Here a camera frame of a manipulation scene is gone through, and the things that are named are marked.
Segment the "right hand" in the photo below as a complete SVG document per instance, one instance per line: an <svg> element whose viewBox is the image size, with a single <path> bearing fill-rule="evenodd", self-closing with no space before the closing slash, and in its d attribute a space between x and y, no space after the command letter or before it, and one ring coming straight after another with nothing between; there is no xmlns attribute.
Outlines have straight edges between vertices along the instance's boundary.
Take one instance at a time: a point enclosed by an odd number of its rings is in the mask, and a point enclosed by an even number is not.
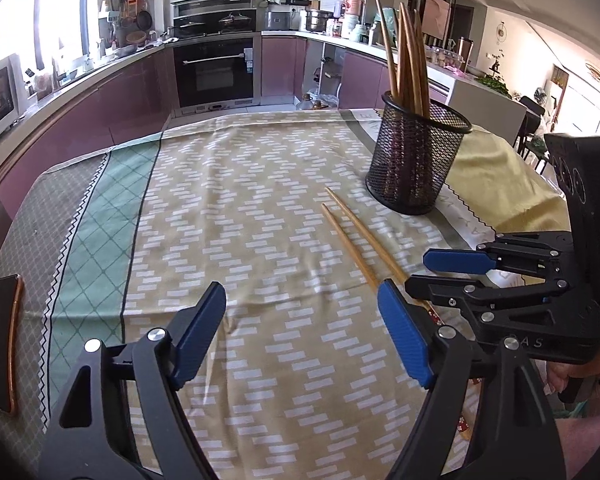
<svg viewBox="0 0 600 480"><path fill-rule="evenodd" d="M600 351L592 361L582 365L548 362L547 383L556 392L563 392L571 379L600 378Z"/></svg>

